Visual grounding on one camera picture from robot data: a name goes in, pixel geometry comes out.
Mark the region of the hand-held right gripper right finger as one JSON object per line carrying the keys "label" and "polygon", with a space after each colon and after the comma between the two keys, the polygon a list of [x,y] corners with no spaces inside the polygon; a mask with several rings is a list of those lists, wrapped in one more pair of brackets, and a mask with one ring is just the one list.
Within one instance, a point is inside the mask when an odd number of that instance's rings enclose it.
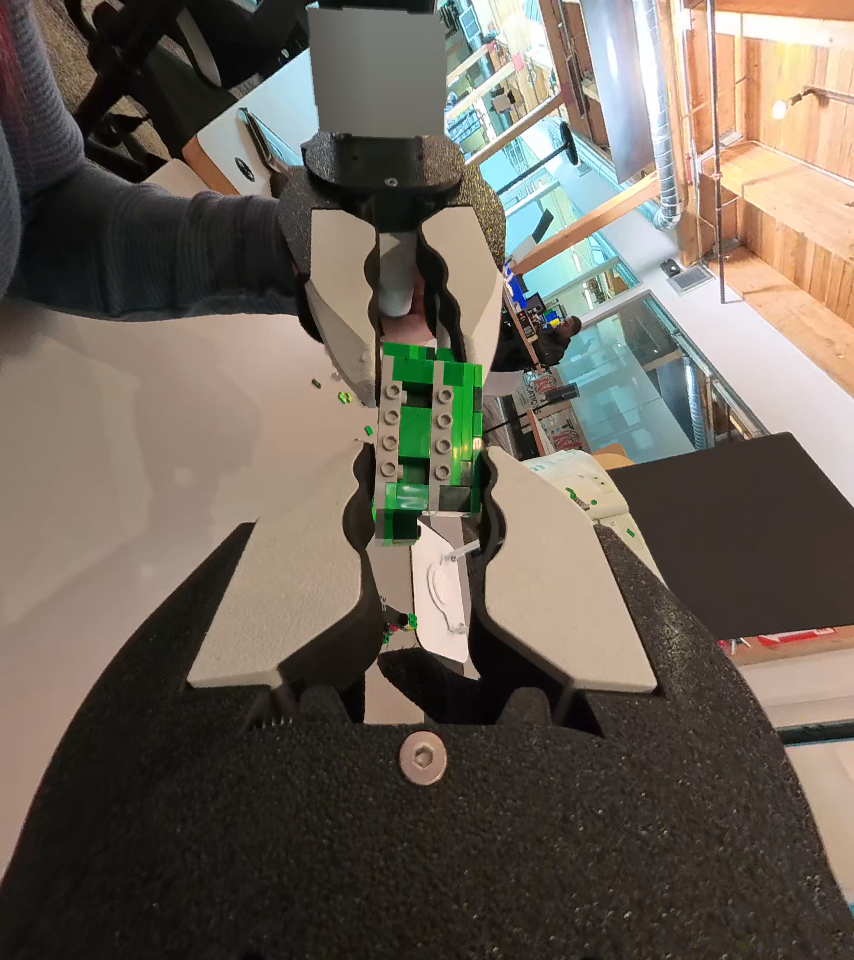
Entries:
{"label": "hand-held right gripper right finger", "polygon": [[594,524],[499,447],[483,464],[490,534],[474,606],[481,625],[563,688],[652,693],[655,674],[599,537],[613,533],[658,574],[639,527],[628,538]]}

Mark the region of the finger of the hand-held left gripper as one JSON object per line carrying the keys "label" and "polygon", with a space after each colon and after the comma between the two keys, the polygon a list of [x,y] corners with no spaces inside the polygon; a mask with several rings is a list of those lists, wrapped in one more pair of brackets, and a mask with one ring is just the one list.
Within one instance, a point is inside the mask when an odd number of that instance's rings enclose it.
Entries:
{"label": "finger of the hand-held left gripper", "polygon": [[472,207],[448,206],[421,223],[418,270],[438,346],[458,362],[492,365],[504,283]]}
{"label": "finger of the hand-held left gripper", "polygon": [[371,223],[341,209],[312,211],[311,314],[343,382],[369,408],[378,401],[378,269],[378,234]]}

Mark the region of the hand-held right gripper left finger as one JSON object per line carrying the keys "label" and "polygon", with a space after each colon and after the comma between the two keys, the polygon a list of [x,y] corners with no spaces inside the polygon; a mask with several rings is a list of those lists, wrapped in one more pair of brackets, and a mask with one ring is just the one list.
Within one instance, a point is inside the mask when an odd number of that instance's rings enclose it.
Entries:
{"label": "hand-held right gripper left finger", "polygon": [[373,445],[355,440],[244,546],[188,674],[194,689],[358,685],[383,639],[368,556]]}

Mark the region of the green and grey brick model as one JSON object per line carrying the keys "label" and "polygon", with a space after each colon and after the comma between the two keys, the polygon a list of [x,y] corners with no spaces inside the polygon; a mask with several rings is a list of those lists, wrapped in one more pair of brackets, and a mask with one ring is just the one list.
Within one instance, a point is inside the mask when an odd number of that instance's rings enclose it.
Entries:
{"label": "green and grey brick model", "polygon": [[373,514],[380,546],[410,546],[423,516],[481,511],[483,370],[447,348],[382,345]]}

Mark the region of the person's left forearm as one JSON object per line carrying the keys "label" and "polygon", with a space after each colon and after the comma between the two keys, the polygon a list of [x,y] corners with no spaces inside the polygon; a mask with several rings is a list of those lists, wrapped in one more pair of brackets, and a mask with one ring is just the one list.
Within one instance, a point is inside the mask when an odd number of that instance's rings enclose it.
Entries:
{"label": "person's left forearm", "polygon": [[12,299],[109,321],[297,313],[275,199],[183,198],[83,162],[24,213]]}

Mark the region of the white desk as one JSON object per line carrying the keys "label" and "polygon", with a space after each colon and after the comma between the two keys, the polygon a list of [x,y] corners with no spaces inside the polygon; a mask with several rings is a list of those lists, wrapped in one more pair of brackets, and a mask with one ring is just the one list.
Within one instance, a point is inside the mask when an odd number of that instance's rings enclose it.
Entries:
{"label": "white desk", "polygon": [[292,318],[119,324],[2,307],[0,875],[121,644],[238,524],[373,425],[339,391]]}

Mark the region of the person's left hand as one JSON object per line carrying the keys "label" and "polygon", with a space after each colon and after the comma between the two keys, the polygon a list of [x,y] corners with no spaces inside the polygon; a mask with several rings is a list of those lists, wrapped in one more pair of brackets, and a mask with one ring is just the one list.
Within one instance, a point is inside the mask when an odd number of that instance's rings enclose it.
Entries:
{"label": "person's left hand", "polygon": [[433,331],[426,318],[424,292],[423,278],[417,274],[413,282],[409,312],[398,317],[384,313],[380,315],[382,339],[385,342],[427,346],[433,341]]}

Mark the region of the brick instruction booklet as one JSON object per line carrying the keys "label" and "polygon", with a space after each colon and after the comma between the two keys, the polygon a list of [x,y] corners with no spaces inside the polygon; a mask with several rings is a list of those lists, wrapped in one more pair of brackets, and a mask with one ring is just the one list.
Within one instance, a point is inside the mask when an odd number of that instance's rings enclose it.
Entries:
{"label": "brick instruction booklet", "polygon": [[625,497],[611,476],[589,453],[565,449],[524,461],[524,466],[573,500],[596,525],[639,537]]}

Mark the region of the white table with wooden edge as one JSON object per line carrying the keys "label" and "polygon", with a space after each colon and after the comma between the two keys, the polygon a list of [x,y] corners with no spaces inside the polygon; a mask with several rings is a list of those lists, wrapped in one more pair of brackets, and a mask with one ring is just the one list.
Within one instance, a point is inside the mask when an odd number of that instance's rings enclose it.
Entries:
{"label": "white table with wooden edge", "polygon": [[318,131],[309,52],[295,56],[277,73],[233,102],[190,139],[181,159],[171,159],[146,179],[179,197],[201,190],[227,196],[271,195],[269,174],[243,123],[247,110],[279,142],[289,163],[302,163],[302,145]]}

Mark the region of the black board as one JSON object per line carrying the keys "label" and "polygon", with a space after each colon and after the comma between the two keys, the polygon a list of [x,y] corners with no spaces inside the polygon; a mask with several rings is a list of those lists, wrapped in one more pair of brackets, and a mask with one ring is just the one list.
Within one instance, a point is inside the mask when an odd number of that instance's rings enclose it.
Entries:
{"label": "black board", "polygon": [[667,586],[717,641],[854,626],[854,506],[793,435],[610,475]]}

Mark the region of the black office chair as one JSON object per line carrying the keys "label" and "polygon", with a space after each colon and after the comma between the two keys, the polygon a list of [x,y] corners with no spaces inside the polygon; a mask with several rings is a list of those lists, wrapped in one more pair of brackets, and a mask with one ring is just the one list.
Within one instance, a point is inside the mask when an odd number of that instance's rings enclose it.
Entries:
{"label": "black office chair", "polygon": [[139,183],[164,165],[135,137],[152,126],[167,153],[237,101],[233,90],[268,78],[308,46],[307,1],[80,1],[65,11],[96,73],[73,113],[86,157]]}

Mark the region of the red printed cardboard box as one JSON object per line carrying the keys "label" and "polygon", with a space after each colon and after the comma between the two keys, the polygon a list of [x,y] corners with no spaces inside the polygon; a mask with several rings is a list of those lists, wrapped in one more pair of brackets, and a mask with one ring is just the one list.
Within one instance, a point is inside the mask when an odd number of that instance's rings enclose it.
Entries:
{"label": "red printed cardboard box", "polygon": [[854,650],[854,625],[769,632],[721,640],[718,645],[738,666],[778,663]]}

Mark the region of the silver duct pipe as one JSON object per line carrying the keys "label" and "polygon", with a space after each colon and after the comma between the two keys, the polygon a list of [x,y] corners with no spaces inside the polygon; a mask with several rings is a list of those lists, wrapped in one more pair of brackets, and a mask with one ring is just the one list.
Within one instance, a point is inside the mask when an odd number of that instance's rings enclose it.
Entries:
{"label": "silver duct pipe", "polygon": [[687,194],[673,143],[673,99],[663,57],[658,6],[655,1],[633,1],[632,6],[653,164],[659,181],[659,200],[651,222],[661,232],[670,232],[680,226]]}

